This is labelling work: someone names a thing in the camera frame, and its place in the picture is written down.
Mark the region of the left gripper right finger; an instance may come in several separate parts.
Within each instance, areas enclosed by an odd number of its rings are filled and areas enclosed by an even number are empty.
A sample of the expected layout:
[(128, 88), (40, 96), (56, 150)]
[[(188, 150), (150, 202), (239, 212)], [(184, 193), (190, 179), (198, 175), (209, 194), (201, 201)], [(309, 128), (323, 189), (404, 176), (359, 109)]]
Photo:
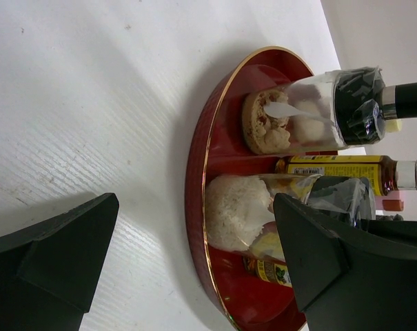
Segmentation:
[(355, 228), (286, 194), (274, 213), (310, 330), (417, 330), (417, 221)]

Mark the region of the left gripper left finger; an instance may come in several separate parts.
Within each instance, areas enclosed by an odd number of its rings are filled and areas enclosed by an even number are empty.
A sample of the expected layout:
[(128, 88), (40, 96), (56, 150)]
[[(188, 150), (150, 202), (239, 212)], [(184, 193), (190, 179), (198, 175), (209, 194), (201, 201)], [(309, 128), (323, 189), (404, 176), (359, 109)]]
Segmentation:
[(119, 211), (105, 193), (0, 237), (0, 330), (78, 330)]

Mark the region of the pink cap spice jar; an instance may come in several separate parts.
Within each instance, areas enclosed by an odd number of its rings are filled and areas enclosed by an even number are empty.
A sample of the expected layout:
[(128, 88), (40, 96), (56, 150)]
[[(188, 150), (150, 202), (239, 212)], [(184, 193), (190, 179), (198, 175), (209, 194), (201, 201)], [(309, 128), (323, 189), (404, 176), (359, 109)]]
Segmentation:
[(387, 196), (375, 196), (376, 209), (385, 212), (402, 212), (404, 201), (399, 191), (391, 191)]

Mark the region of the black knob glass jar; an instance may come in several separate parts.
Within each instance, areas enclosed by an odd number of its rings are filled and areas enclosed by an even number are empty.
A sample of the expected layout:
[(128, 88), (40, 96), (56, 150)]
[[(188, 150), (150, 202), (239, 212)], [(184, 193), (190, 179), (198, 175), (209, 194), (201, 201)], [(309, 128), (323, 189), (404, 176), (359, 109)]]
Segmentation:
[(417, 82), (388, 86), (378, 67), (334, 70), (250, 93), (242, 130), (255, 154), (373, 145), (387, 124), (417, 118)]

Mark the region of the black cap spice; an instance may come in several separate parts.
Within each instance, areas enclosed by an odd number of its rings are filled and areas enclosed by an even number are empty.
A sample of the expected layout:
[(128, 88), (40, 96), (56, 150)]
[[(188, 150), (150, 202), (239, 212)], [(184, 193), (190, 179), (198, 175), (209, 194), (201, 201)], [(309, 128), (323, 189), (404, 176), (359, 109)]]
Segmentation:
[(377, 221), (403, 221), (404, 218), (402, 215), (400, 214), (395, 214), (395, 215), (376, 215), (376, 220)]

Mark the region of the red round tray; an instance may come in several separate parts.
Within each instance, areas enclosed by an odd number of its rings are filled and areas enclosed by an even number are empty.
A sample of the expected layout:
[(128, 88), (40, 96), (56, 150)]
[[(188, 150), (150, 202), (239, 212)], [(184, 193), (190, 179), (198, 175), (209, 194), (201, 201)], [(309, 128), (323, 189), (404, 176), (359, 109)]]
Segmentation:
[(194, 131), (185, 176), (190, 251), (205, 293), (237, 330), (301, 330), (306, 318), (290, 288), (261, 281), (247, 273), (241, 256), (209, 247), (205, 187), (222, 174), (274, 171), (277, 157), (257, 156), (244, 143), (242, 102), (251, 92), (311, 75), (309, 66), (286, 48), (258, 49), (209, 89)]

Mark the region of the yellow label bottle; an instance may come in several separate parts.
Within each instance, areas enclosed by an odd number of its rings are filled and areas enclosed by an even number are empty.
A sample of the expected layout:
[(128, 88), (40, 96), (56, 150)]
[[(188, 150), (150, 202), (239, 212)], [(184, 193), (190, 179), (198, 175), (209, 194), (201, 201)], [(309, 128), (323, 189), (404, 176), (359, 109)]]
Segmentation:
[(292, 281), (289, 276), (287, 266), (282, 263), (274, 263), (269, 261), (252, 259), (243, 257), (243, 265), (245, 270), (261, 281), (274, 283), (277, 285), (292, 287)]
[(306, 155), (283, 157), (275, 171), (286, 174), (321, 174), (365, 177), (377, 196), (400, 190), (417, 191), (417, 160), (395, 161), (385, 155)]

